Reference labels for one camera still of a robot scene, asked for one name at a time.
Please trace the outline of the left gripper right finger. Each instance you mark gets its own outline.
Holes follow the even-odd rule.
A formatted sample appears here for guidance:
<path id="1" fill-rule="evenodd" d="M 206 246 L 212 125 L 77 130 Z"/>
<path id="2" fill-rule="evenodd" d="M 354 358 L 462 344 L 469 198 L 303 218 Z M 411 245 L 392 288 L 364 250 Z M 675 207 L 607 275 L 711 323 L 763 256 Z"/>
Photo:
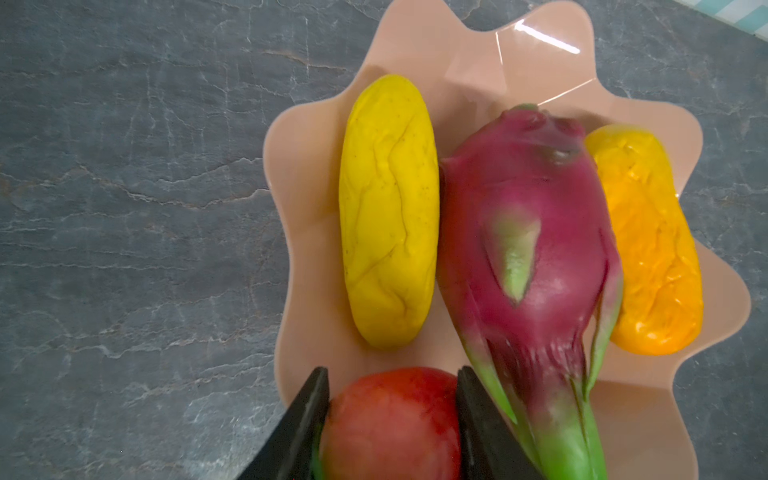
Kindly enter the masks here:
<path id="1" fill-rule="evenodd" d="M 456 404 L 463 479 L 543 480 L 469 366 L 458 372 Z"/>

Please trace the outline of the red fake strawberry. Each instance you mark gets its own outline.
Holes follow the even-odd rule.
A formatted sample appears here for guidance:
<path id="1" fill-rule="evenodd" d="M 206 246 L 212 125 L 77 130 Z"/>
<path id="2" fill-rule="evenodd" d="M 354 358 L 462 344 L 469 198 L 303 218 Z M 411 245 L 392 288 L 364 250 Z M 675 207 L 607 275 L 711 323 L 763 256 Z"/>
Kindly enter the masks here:
<path id="1" fill-rule="evenodd" d="M 409 367 L 333 397 L 317 449 L 322 479 L 459 479 L 457 377 Z"/>

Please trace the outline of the orange yellow fake mango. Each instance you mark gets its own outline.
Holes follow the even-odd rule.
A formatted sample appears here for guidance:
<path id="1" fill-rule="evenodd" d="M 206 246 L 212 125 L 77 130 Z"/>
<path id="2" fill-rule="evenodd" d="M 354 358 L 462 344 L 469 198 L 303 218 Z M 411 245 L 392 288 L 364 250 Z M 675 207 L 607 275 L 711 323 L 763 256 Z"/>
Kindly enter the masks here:
<path id="1" fill-rule="evenodd" d="M 606 125 L 586 137 L 624 271 L 612 341 L 635 354 L 679 352 L 700 334 L 703 283 L 696 245 L 662 142 L 650 131 Z"/>

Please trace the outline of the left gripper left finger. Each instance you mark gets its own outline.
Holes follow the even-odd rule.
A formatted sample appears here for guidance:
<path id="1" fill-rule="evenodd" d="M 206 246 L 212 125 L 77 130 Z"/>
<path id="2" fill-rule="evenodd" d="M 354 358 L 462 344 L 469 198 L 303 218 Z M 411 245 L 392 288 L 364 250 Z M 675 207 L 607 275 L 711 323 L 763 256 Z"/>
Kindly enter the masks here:
<path id="1" fill-rule="evenodd" d="M 328 369 L 316 367 L 276 429 L 236 479 L 324 479 L 319 444 L 328 408 Z"/>

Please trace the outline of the pink fake dragon fruit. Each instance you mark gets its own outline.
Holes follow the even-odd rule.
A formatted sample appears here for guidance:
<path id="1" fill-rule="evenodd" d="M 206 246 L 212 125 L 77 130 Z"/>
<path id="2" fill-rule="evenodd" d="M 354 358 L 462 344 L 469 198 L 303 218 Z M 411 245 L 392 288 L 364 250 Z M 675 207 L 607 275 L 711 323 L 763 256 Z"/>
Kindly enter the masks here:
<path id="1" fill-rule="evenodd" d="M 581 124 L 503 111 L 440 162 L 437 282 L 479 380 L 548 479 L 603 479 L 590 405 L 623 270 Z"/>

